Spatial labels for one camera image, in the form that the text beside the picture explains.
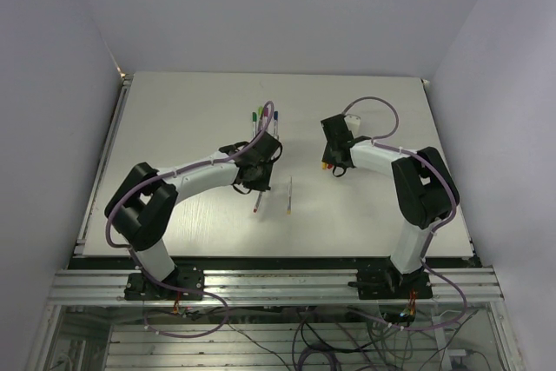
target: white wall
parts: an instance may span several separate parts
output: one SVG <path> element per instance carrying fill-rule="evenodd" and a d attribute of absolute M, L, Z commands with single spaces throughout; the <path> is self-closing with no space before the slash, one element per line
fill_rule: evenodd
<path fill-rule="evenodd" d="M 68 261 L 119 75 L 81 0 L 0 0 L 0 369 L 23 369 Z"/>
<path fill-rule="evenodd" d="M 431 77 L 476 0 L 88 0 L 136 70 Z"/>
<path fill-rule="evenodd" d="M 556 0 L 479 0 L 431 103 L 484 262 L 531 370 L 554 369 Z"/>

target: metal rail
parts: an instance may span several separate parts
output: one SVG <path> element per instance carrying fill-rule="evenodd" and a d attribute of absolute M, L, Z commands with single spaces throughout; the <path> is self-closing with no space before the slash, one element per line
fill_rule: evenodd
<path fill-rule="evenodd" d="M 56 274 L 48 303 L 66 306 L 172 306 L 172 301 L 126 301 L 128 275 L 133 270 L 63 270 Z M 206 270 L 205 290 L 223 297 L 230 306 L 304 306 L 405 304 L 407 300 L 360 301 L 355 288 L 356 270 Z M 470 302 L 502 301 L 492 268 L 440 268 Z M 433 298 L 420 303 L 460 302 L 455 289 L 431 275 Z M 188 306 L 219 306 L 209 297 L 188 301 Z"/>

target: marker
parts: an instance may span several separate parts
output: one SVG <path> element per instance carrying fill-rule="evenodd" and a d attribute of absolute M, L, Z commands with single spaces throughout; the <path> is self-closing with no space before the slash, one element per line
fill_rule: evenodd
<path fill-rule="evenodd" d="M 289 185 L 288 185 L 288 209 L 286 213 L 288 215 L 292 214 L 292 188 L 293 188 L 293 178 L 292 176 L 289 177 Z"/>
<path fill-rule="evenodd" d="M 253 112 L 253 138 L 257 136 L 257 112 Z"/>
<path fill-rule="evenodd" d="M 259 114 L 259 129 L 257 131 L 261 130 L 263 126 L 262 106 L 259 106 L 258 114 Z"/>
<path fill-rule="evenodd" d="M 259 210 L 259 206 L 261 205 L 261 199 L 262 199 L 262 192 L 259 192 L 259 195 L 257 196 L 257 201 L 255 202 L 255 206 L 253 207 L 253 213 L 257 213 L 257 211 Z"/>
<path fill-rule="evenodd" d="M 278 139 L 278 110 L 275 110 L 275 125 L 274 125 L 274 136 Z"/>
<path fill-rule="evenodd" d="M 268 122 L 268 108 L 264 108 L 264 123 L 262 126 L 266 125 Z"/>

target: pen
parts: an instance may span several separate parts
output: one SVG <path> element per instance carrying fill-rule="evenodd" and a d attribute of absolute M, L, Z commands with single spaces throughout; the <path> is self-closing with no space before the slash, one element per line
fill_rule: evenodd
<path fill-rule="evenodd" d="M 288 209 L 286 213 L 288 215 L 292 214 L 292 187 L 293 187 L 293 178 L 292 176 L 289 177 L 289 185 L 288 185 Z"/>
<path fill-rule="evenodd" d="M 259 210 L 259 206 L 261 205 L 261 199 L 262 199 L 262 192 L 259 192 L 259 195 L 257 196 L 257 201 L 255 202 L 255 206 L 253 207 L 253 213 L 257 213 L 257 211 Z"/>
<path fill-rule="evenodd" d="M 253 138 L 257 136 L 257 113 L 253 112 Z"/>
<path fill-rule="evenodd" d="M 278 110 L 275 110 L 274 136 L 278 139 Z"/>

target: white table surface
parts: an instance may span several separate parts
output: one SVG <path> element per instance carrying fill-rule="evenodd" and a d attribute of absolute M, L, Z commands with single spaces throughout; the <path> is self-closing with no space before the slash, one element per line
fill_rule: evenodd
<path fill-rule="evenodd" d="M 172 167 L 208 156 L 251 137 L 251 112 L 266 100 L 279 111 L 284 145 L 272 190 L 253 213 L 256 193 L 212 189 L 175 207 L 164 241 L 171 255 L 388 256 L 403 218 L 391 179 L 362 169 L 342 178 L 321 169 L 325 146 L 320 120 L 340 113 L 360 96 L 387 99 L 400 128 L 385 143 L 408 149 L 440 148 L 418 78 L 140 72 L 135 74 L 109 163 L 89 220 L 85 255 L 124 255 L 104 240 L 106 203 L 129 170 L 146 161 Z M 357 104 L 360 135 L 388 132 L 394 117 L 381 103 Z M 293 176 L 292 214 L 286 214 Z M 113 232 L 115 241 L 124 242 Z M 458 214 L 441 229 L 429 256 L 472 256 Z"/>

